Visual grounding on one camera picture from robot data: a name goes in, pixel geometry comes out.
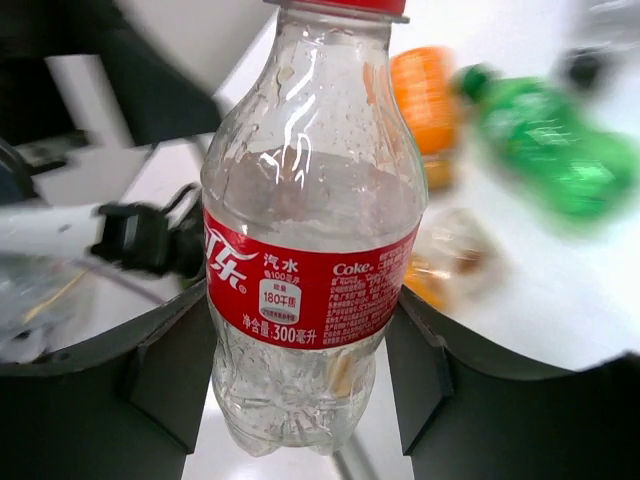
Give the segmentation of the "clear yellow-cap bottle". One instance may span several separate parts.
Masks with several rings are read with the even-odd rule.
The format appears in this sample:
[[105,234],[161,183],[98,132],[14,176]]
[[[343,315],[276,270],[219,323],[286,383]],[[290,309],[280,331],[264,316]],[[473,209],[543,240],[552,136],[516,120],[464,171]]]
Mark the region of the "clear yellow-cap bottle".
[[447,312],[496,286],[503,274],[502,257],[479,222],[466,209],[448,209],[419,234],[404,285]]

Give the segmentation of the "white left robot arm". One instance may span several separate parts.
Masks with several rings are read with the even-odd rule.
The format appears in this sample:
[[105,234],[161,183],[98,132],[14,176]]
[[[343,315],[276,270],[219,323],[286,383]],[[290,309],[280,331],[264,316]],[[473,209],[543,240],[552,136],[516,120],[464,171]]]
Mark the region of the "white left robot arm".
[[[212,133],[222,116],[200,86],[171,65],[112,1],[5,1],[1,5],[1,208],[39,193],[33,179],[89,145],[47,66],[52,57],[96,56],[135,146]],[[168,208],[107,203],[77,214],[56,208],[1,218],[16,228],[1,248],[26,255],[91,256],[122,270],[197,277],[200,223],[171,225]]]

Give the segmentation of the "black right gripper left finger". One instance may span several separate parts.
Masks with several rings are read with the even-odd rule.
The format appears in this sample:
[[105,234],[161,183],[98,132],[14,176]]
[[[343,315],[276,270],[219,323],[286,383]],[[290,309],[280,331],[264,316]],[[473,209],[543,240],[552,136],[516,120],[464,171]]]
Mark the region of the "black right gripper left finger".
[[1,367],[4,479],[179,479],[216,332],[202,287],[30,364]]

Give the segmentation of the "orange soda bottle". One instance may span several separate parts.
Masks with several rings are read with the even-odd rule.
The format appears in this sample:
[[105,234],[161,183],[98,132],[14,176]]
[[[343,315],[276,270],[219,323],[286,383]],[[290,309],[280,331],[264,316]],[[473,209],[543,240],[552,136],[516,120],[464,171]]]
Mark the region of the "orange soda bottle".
[[442,46],[415,48],[391,59],[396,103],[422,156],[431,191],[454,183],[459,121],[451,73],[451,51]]

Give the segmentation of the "green plastic bottle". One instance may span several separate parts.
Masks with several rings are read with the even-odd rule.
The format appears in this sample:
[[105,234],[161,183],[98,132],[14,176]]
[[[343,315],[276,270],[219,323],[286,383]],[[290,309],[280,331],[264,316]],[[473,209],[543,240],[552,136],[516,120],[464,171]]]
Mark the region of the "green plastic bottle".
[[598,219],[639,181],[639,152],[599,129],[564,92],[538,77],[503,77],[482,64],[461,69],[455,91],[472,106],[492,154],[571,220]]

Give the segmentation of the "clear red-label cola bottle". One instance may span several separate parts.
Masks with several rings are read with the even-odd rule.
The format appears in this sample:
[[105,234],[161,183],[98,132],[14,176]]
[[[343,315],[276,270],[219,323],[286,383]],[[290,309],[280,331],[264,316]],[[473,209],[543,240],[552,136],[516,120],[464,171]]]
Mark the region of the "clear red-label cola bottle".
[[213,389],[261,457],[328,455],[369,401],[426,208],[393,96],[401,1],[283,1],[255,84],[201,171]]

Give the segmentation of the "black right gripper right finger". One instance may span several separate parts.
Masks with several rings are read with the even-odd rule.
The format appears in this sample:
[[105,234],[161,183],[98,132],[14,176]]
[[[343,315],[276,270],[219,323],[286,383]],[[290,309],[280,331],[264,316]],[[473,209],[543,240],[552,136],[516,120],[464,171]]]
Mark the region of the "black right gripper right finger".
[[572,372],[499,346],[403,289],[386,333],[418,479],[635,479],[639,358]]

